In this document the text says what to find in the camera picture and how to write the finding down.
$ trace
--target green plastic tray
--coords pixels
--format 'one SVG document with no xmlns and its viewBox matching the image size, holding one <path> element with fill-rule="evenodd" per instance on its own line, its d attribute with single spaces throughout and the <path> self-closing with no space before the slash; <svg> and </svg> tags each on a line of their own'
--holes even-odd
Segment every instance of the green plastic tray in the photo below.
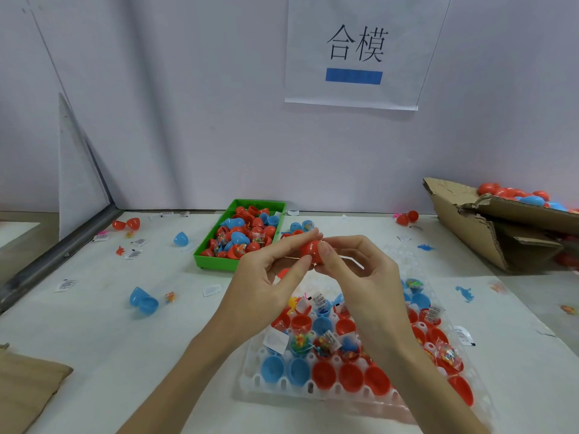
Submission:
<svg viewBox="0 0 579 434">
<path fill-rule="evenodd" d="M 199 268 L 219 269 L 221 271 L 235 271 L 237 269 L 237 265 L 239 263 L 238 260 L 223 259 L 222 257 L 201 256 L 201 253 L 203 250 L 207 248 L 207 243 L 209 243 L 209 239 L 215 237 L 215 232 L 219 228 L 220 224 L 227 218 L 231 218 L 235 214 L 235 209 L 240 205 L 245 208 L 248 208 L 250 205 L 254 205 L 255 207 L 257 207 L 258 210 L 261 210 L 262 208 L 269 208 L 269 213 L 272 216 L 273 213 L 280 212 L 281 213 L 280 222 L 277 225 L 278 228 L 276 230 L 275 236 L 273 237 L 274 242 L 279 240 L 281 232 L 280 227 L 283 224 L 283 220 L 285 217 L 284 212 L 286 211 L 286 203 L 282 203 L 281 201 L 233 200 L 233 202 L 229 204 L 229 207 L 227 207 L 225 213 L 221 215 L 217 223 L 213 226 L 213 228 L 209 231 L 209 233 L 207 233 L 205 239 L 203 239 L 199 247 L 195 250 L 195 253 L 193 255 L 195 257 L 195 263 Z"/>
</svg>

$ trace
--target white wall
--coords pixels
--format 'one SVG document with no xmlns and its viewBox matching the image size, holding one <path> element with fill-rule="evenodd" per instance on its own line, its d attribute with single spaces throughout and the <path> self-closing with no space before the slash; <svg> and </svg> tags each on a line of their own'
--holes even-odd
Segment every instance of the white wall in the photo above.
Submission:
<svg viewBox="0 0 579 434">
<path fill-rule="evenodd" d="M 579 202 L 579 0 L 452 0 L 417 112 L 284 103 L 287 0 L 137 7 L 142 35 L 118 0 L 38 10 L 123 208 L 431 212 L 423 176 Z"/>
<path fill-rule="evenodd" d="M 0 1 L 0 211 L 59 210 L 59 87 L 25 0 Z"/>
</svg>

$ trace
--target white table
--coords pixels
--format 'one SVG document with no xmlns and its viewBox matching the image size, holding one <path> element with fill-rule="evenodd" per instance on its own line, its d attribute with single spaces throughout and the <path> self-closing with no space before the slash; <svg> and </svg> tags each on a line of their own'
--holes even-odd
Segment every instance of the white table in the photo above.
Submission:
<svg viewBox="0 0 579 434">
<path fill-rule="evenodd" d="M 202 238 L 219 215 L 152 221 L 148 215 L 121 217 L 141 218 L 135 239 L 149 243 L 137 260 L 115 254 L 119 245 L 130 248 L 125 233 L 115 232 L 106 242 L 86 245 L 0 316 L 0 342 L 75 369 L 30 434 L 115 432 L 219 305 L 231 274 L 198 269 L 192 254 L 172 244 L 179 231 Z M 579 358 L 558 338 L 537 332 L 548 329 L 516 296 L 491 290 L 496 277 L 437 219 L 421 218 L 423 231 L 368 216 L 287 216 L 284 227 L 306 218 L 326 236 L 366 234 L 379 246 L 399 244 L 397 235 L 410 237 L 404 244 L 413 248 L 451 321 L 466 327 L 476 341 L 468 355 L 500 415 L 498 432 L 577 432 Z M 436 249 L 426 252 L 416 248 L 420 244 Z M 65 278 L 77 284 L 54 293 Z M 221 293 L 204 298 L 202 288 L 216 283 L 223 286 Z M 177 299 L 144 318 L 128 305 L 135 286 L 156 297 L 174 291 Z M 455 286 L 471 288 L 474 301 L 466 303 Z M 268 406 L 238 401 L 234 394 L 245 350 L 245 345 L 236 350 L 209 383 L 185 433 L 420 432 L 395 420 L 335 413 L 317 401 L 285 399 Z"/>
</svg>

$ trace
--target open cardboard box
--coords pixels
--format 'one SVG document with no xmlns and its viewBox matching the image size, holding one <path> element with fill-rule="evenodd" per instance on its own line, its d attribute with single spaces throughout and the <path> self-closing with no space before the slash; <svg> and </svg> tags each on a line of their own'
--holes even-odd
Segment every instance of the open cardboard box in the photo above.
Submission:
<svg viewBox="0 0 579 434">
<path fill-rule="evenodd" d="M 424 178 L 424 187 L 442 224 L 501 269 L 537 269 L 559 253 L 561 243 L 542 230 L 579 235 L 576 213 L 479 196 L 474 187 L 436 178 Z"/>
</svg>

